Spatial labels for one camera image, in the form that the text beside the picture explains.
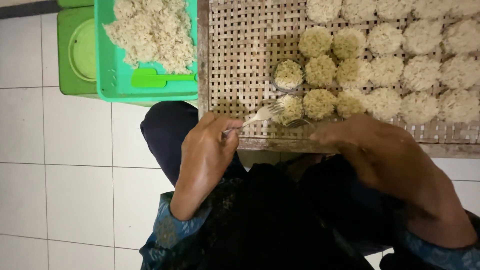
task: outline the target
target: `woven bamboo tray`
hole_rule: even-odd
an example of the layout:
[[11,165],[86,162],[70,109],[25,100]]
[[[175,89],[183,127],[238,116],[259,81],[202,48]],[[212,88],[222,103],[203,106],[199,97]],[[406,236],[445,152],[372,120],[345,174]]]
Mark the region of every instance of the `woven bamboo tray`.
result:
[[[248,120],[266,102],[283,95],[271,83],[272,68],[281,60],[306,59],[298,51],[301,34],[315,24],[306,14],[307,0],[198,0],[198,59],[200,117],[208,111],[232,118]],[[413,18],[397,20],[404,29]],[[331,32],[344,27],[360,29],[365,34],[381,23],[380,19],[361,24],[348,24],[340,16],[326,26]],[[445,26],[455,22],[446,19]],[[396,56],[411,56],[399,50]],[[440,47],[429,55],[443,61]],[[372,60],[365,51],[364,58]],[[305,84],[297,95],[312,88]],[[328,88],[334,94],[341,88]],[[394,86],[402,96],[408,91],[400,83]],[[373,90],[365,85],[364,90]],[[433,95],[446,91],[440,84],[430,90]],[[324,119],[342,121],[340,117]],[[438,119],[424,125],[407,125],[399,118],[391,124],[408,130],[432,157],[480,158],[480,121],[446,124]],[[329,153],[333,149],[321,148],[308,137],[314,132],[309,125],[287,129],[271,121],[257,121],[244,128],[239,149],[284,152]]]

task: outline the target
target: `metal fork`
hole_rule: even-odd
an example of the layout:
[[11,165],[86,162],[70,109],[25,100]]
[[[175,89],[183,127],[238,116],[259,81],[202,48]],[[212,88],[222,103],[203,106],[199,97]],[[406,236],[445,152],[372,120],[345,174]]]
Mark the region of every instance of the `metal fork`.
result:
[[[262,107],[258,110],[257,114],[252,119],[243,123],[242,128],[258,120],[268,120],[274,117],[275,115],[283,112],[283,109],[284,108],[278,102]],[[232,129],[224,131],[223,134],[227,136],[230,133],[230,131],[232,131]]]
[[310,123],[309,121],[307,121],[305,119],[297,119],[297,120],[293,120],[290,123],[288,123],[287,128],[297,128],[297,127],[304,126],[306,124],[310,124],[310,126],[315,127],[312,123]]

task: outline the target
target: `hand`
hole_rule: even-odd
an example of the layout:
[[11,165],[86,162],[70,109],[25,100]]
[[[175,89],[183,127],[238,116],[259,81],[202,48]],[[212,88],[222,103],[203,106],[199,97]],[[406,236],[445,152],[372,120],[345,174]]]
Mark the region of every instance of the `hand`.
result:
[[[178,220],[189,220],[203,201],[213,191],[238,148],[239,139],[235,128],[242,120],[221,116],[215,119],[208,112],[183,141],[180,175],[170,210]],[[232,129],[227,138],[222,132]]]
[[336,147],[365,185],[405,201],[411,232],[445,247],[476,241],[451,180],[404,129],[354,115],[311,139]]

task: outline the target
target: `person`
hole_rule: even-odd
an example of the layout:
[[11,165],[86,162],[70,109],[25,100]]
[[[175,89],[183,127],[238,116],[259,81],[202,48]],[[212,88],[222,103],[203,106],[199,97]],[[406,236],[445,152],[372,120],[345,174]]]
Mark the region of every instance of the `person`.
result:
[[311,139],[341,154],[308,166],[236,154],[243,121],[160,102],[141,124],[174,192],[161,195],[142,269],[480,269],[479,218],[405,130],[367,115]]

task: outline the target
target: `green spatula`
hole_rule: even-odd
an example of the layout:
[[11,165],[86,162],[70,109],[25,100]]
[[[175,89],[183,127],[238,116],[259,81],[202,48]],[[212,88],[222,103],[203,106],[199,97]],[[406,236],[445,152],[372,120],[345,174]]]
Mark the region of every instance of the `green spatula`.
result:
[[133,87],[157,87],[162,88],[168,81],[194,81],[196,74],[188,75],[157,75],[153,68],[138,68],[133,71]]

